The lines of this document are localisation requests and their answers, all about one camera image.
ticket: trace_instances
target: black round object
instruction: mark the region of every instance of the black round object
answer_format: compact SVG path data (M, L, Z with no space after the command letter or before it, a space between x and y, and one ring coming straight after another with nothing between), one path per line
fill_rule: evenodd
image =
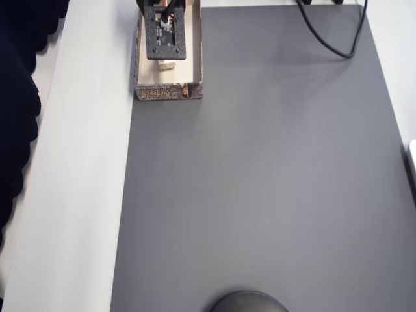
M211 312L288 312L273 297L257 291L237 291L218 301Z

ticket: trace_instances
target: black cable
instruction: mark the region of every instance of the black cable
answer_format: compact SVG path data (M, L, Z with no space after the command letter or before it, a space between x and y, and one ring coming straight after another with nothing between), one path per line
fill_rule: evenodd
M339 50L337 50L336 48L334 48L333 46L331 46L330 44L328 44L324 39L322 39L321 36L319 36L319 34L317 33L317 31L313 28L309 18L307 18L307 15L305 13L304 10L304 6L301 3L301 0L296 0L296 2L298 3L298 7L300 10L300 13L302 14L302 16L304 17L304 20L306 22L307 27L309 28L309 30L313 33L313 35L315 36L315 38L324 46L326 47L328 50L334 52L336 55L339 55L340 57L343 57L344 59L351 59L357 51L357 46L358 46L358 40L359 40L359 36L361 34L361 29L363 28L363 24L364 24L364 20L365 20L365 14L367 12L367 3L368 0L365 0L365 4L364 4L364 9L363 9L363 13L361 16L361 20L359 21L359 25L358 25L358 29L357 29L357 33L356 33L356 37L354 39L354 43L352 45L351 48L351 52L349 54L343 53Z

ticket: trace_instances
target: wooden box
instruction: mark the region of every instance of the wooden box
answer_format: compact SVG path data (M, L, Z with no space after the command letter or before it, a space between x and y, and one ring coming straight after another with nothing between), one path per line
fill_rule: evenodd
M139 12L136 34L135 92L139 101L202 98L202 10L200 0L188 0L185 11L187 58L174 69L159 69L146 56L144 17Z

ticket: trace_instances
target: gray table surface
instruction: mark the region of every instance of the gray table surface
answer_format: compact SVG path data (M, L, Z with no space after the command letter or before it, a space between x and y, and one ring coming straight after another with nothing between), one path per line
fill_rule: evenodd
M307 8L348 51L357 6ZM201 101L134 103L111 311L416 311L416 210L369 24L203 9Z

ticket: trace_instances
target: black fabric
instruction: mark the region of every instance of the black fabric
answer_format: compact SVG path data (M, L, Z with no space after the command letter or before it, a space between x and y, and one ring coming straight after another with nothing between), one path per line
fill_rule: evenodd
M38 136L40 98L31 73L69 0L0 0L0 227L23 189L23 167Z

